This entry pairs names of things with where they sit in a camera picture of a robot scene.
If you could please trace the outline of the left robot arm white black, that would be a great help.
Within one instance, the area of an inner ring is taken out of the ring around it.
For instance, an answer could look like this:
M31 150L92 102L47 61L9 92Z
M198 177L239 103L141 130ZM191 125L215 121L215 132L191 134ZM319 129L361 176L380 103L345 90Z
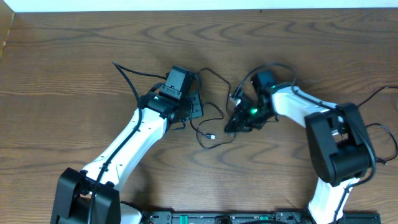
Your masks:
M143 212L120 200L124 185L144 154L174 123L203 116L197 73L173 66L163 83L137 96L137 109L119 136L80 171L59 177L51 223L140 223Z

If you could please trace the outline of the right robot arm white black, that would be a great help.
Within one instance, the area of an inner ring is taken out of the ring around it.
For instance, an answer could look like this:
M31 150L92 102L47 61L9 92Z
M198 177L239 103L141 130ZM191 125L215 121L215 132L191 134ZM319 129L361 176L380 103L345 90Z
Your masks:
M315 223L336 223L351 189L371 180L373 174L367 171L376 170L376 156L358 107L322 101L295 82L279 83L271 70L250 72L246 78L257 101L238 86L230 96L235 106L225 132L261 129L273 116L285 116L304 127L318 176L308 211Z

